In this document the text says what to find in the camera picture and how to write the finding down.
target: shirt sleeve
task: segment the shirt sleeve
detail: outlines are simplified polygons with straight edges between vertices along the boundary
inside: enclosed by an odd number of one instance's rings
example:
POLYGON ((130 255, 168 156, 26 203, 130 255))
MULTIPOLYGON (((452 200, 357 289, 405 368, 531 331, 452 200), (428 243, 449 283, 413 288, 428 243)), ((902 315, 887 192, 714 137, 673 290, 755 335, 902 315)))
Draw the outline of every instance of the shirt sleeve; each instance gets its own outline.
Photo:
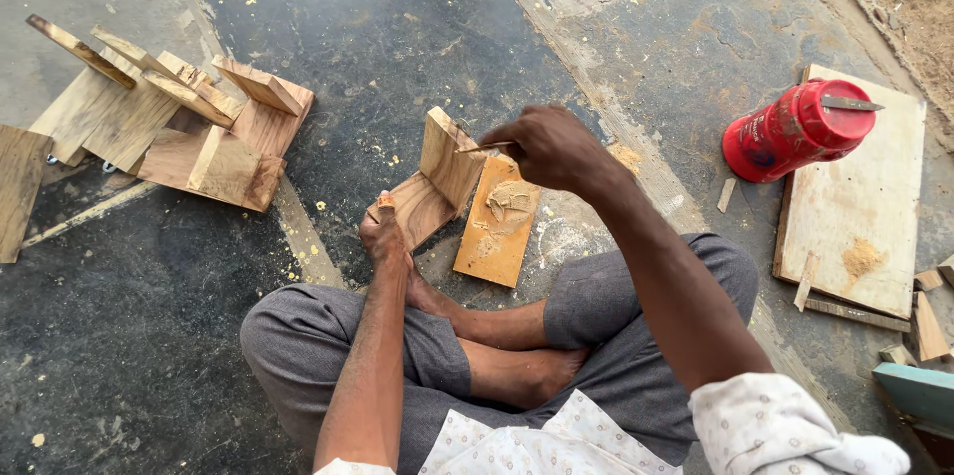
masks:
POLYGON ((715 475, 844 472, 900 475, 911 460, 879 436, 838 432, 791 378, 746 373, 699 387, 689 409, 715 475))
POLYGON ((345 462, 336 458, 324 468, 316 471, 315 475, 394 475, 394 471, 387 466, 345 462))

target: red plastic bottle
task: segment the red plastic bottle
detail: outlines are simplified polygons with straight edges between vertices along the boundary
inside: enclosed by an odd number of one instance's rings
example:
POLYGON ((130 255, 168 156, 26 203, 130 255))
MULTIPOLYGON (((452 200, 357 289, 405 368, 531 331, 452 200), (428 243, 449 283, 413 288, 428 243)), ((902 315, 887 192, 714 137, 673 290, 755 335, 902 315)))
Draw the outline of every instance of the red plastic bottle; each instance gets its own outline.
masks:
POLYGON ((875 112, 824 107, 823 95, 871 102, 843 79, 812 78, 796 85, 726 129, 722 153, 732 170, 747 181, 770 183, 803 165, 852 152, 875 127, 875 112))

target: left arm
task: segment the left arm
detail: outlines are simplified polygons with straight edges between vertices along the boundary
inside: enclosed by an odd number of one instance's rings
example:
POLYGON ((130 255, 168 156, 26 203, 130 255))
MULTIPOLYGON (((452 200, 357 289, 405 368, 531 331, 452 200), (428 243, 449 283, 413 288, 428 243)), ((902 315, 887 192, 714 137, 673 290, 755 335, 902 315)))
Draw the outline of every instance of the left arm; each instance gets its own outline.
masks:
POLYGON ((380 224, 364 214, 358 229, 371 256, 374 278, 318 434, 315 471, 336 458, 398 469, 404 292, 409 268, 394 208, 380 212, 380 224))

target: man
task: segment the man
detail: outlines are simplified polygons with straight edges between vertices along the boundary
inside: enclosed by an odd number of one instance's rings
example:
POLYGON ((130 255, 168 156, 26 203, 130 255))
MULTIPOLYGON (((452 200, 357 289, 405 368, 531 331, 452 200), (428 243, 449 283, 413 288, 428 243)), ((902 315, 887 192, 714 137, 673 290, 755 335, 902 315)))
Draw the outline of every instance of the man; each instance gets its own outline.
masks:
POLYGON ((757 290, 745 251, 678 236, 561 106, 525 108, 482 140, 497 142, 515 142, 504 149, 531 183, 587 201, 619 250, 567 263, 545 300, 480 312, 422 278, 393 211, 365 216, 366 298, 292 285, 242 325, 315 470, 668 474, 699 440, 716 474, 907 471, 897 445, 839 434, 774 374, 745 328, 757 290))

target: grey trousers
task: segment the grey trousers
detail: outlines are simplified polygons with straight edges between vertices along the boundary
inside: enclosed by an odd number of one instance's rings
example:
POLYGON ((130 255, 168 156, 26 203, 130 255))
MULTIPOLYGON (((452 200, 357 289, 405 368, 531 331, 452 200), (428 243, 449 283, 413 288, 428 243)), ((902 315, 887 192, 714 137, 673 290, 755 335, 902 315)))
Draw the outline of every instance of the grey trousers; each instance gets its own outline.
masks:
MULTIPOLYGON (((712 234, 683 239, 748 323, 757 292, 752 258, 712 234)), ((242 324, 245 359, 285 430, 309 453, 363 308, 360 295, 296 284, 262 298, 242 324)), ((566 262, 544 308, 544 329, 553 347, 594 349, 562 391, 519 412, 469 398, 471 369, 450 321, 407 308, 398 473, 421 468, 448 409, 494 428, 540 428, 577 388, 653 453, 673 466, 683 463, 697 439, 689 395, 650 335, 622 253, 566 262)))

